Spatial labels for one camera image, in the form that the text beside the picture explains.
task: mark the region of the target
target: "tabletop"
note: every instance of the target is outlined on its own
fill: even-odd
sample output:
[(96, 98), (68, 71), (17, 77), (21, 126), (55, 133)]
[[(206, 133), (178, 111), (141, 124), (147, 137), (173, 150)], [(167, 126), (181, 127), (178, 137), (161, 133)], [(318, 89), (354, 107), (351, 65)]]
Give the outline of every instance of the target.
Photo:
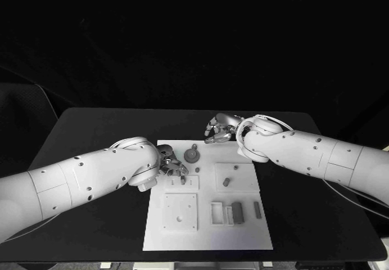
[[(82, 155), (131, 137), (203, 140), (219, 111), (68, 109), (30, 169)], [(320, 134), (308, 114), (225, 111), (269, 115), (294, 129)], [(36, 231), (0, 244), (0, 262), (367, 261), (386, 250), (364, 211), (320, 179), (255, 163), (274, 250), (142, 251), (150, 191), (125, 185), (62, 213)], [(338, 188), (356, 200), (354, 195)]]

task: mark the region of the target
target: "white paper sheet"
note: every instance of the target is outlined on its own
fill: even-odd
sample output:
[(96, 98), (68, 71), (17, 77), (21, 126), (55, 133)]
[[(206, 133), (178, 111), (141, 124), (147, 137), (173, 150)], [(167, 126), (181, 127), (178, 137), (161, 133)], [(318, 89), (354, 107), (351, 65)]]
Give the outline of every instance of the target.
[[(236, 142), (213, 143), (206, 145), (203, 141), (158, 141), (158, 145), (173, 147), (177, 159), (190, 170), (190, 176), (199, 176), (199, 190), (167, 191), (167, 176), (160, 175), (158, 184), (151, 189), (147, 225), (144, 236), (144, 251), (157, 250), (271, 250), (271, 238), (266, 224), (266, 216), (262, 208), (259, 193), (220, 193), (216, 190), (215, 163), (246, 164), (252, 163), (242, 157)], [(184, 161), (184, 151), (197, 145), (200, 159), (190, 164)], [(166, 194), (197, 195), (197, 230), (193, 232), (164, 231), (163, 210)], [(245, 223), (233, 226), (212, 226), (210, 203), (222, 202), (226, 206), (239, 201), (243, 206)], [(253, 202), (261, 205), (262, 219), (256, 219)]]

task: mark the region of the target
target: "black curtain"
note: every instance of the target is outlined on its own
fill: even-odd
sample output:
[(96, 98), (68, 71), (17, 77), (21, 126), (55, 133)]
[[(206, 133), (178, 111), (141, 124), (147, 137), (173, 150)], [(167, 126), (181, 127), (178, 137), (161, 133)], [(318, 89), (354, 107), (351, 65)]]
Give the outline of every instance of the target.
[(127, 8), (17, 14), (1, 22), (0, 66), (46, 89), (57, 111), (301, 111), (347, 140), (387, 99), (385, 18), (349, 8), (291, 1), (190, 18)]

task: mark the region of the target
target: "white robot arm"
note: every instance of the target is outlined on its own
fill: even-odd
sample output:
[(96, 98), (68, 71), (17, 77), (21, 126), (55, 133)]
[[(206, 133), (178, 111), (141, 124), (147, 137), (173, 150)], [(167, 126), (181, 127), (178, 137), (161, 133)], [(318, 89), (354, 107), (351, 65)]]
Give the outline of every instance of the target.
[(219, 113), (204, 132), (207, 136), (215, 129), (216, 134), (204, 143), (225, 142), (235, 133), (238, 153), (248, 159), (262, 163), (271, 160), (278, 166), (333, 181), (389, 204), (389, 153), (317, 134), (284, 132), (269, 119), (279, 122), (264, 115), (243, 119)]
[(0, 243), (20, 230), (119, 189), (140, 191), (155, 184), (158, 172), (187, 175), (168, 145), (142, 137), (0, 179)]

